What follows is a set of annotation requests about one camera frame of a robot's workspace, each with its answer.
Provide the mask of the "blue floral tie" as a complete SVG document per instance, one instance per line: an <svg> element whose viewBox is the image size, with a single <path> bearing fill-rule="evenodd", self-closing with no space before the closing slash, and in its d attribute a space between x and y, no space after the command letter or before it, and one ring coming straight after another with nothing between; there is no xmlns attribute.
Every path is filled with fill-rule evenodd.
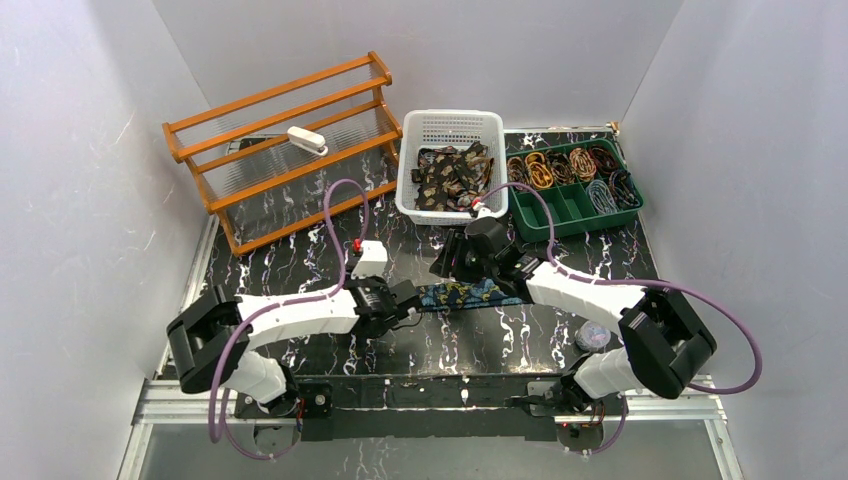
<svg viewBox="0 0 848 480"><path fill-rule="evenodd" d="M526 301L504 293L491 279L478 283L444 282L416 287L421 312L461 311L523 305Z"/></svg>

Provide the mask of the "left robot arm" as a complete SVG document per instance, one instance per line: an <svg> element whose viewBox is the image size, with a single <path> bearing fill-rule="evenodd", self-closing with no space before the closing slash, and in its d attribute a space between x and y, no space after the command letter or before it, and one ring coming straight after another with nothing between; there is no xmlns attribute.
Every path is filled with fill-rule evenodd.
<svg viewBox="0 0 848 480"><path fill-rule="evenodd" d="M388 254L381 242L356 240L342 258L340 280L329 288L262 296L214 285L182 310L166 327L182 393L225 387L261 404L290 401L290 368L260 348L319 334L379 338L429 310L423 287L409 280L391 286L383 278Z"/></svg>

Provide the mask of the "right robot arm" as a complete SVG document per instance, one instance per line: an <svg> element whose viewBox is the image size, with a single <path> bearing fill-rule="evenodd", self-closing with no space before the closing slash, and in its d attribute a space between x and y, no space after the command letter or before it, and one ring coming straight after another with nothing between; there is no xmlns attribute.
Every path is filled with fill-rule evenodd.
<svg viewBox="0 0 848 480"><path fill-rule="evenodd" d="M689 302L668 287L606 285L527 253L493 218L479 218L443 251L444 273L462 282L488 279L505 294L595 322L622 347L581 357L555 395L586 403L631 389L677 398L717 344Z"/></svg>

